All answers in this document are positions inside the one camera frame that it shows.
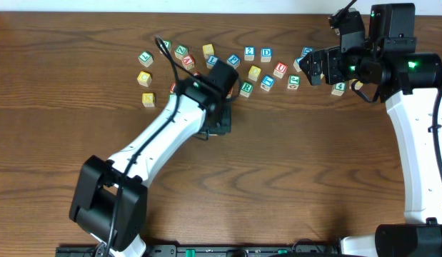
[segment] black cable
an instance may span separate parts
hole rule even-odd
[[[296,247],[297,247],[297,246],[300,244],[300,242],[302,242],[302,241],[309,241],[309,242],[311,242],[311,243],[313,244],[313,246],[316,247],[316,249],[318,249],[319,253],[323,253],[323,251],[319,248],[319,246],[317,246],[316,243],[314,243],[314,241],[312,241],[312,240],[309,239],[309,238],[302,238],[302,239],[297,240],[297,242],[295,242],[295,244],[292,246],[292,253],[295,253],[295,252],[296,252]]]
[[[170,61],[171,68],[173,69],[173,72],[174,72],[175,81],[176,81],[176,83],[178,83],[179,82],[178,71],[176,70],[176,66],[178,66],[178,64],[176,64],[174,62],[173,58],[171,58],[171,54],[170,54],[169,50],[166,48],[164,42],[162,41],[162,39],[160,37],[156,36],[155,42],[156,42],[156,45],[159,48],[159,50],[162,51],[164,56]],[[117,220],[117,216],[118,216],[118,212],[119,212],[119,205],[121,203],[122,192],[124,190],[124,181],[126,180],[127,174],[129,173],[132,165],[134,163],[136,163],[136,160],[140,156],[141,152],[149,145],[149,143],[151,143],[151,141],[153,141],[156,138],[156,136],[159,133],[161,133],[161,131],[163,131],[163,129],[170,122],[173,121],[176,113],[178,112],[179,98],[180,98],[182,90],[181,89],[180,90],[175,89],[175,90],[176,90],[176,103],[175,103],[175,108],[173,110],[173,113],[167,118],[167,120],[164,122],[164,124],[162,124],[162,126],[160,128],[158,128],[156,130],[156,132],[154,132],[148,138],[148,140],[146,140],[146,142],[143,143],[143,145],[140,146],[140,148],[136,151],[136,153],[134,153],[132,155],[132,157],[130,158],[129,163],[127,164],[126,170],[121,174],[121,177],[120,177],[119,182],[118,182],[118,191],[117,191],[117,194],[116,194],[116,199],[114,201],[114,209],[113,209],[113,216],[111,217],[111,227],[110,227],[110,231],[109,231],[109,238],[108,238],[108,242],[106,244],[106,248],[105,248],[104,254],[102,255],[103,257],[108,256],[109,250],[111,248],[111,244],[113,243],[114,227],[116,226],[116,220]]]
[[[433,146],[435,147],[435,157],[436,163],[438,164],[438,170],[440,171],[441,183],[442,183],[442,157],[440,150],[440,141],[438,137],[438,110],[440,109],[440,102],[442,99],[442,84],[438,88],[438,93],[436,94],[435,104],[433,105],[432,114],[432,134],[433,134]]]
[[[351,89],[352,91],[354,91],[354,93],[356,93],[358,96],[360,96],[365,102],[367,103],[376,103],[376,101],[378,100],[379,97],[379,93],[381,92],[381,85],[378,85],[378,87],[376,88],[376,92],[373,96],[373,98],[370,100],[368,98],[367,95],[365,95],[362,91],[356,89],[356,84],[359,82],[358,79],[356,79],[352,84],[351,84]]]

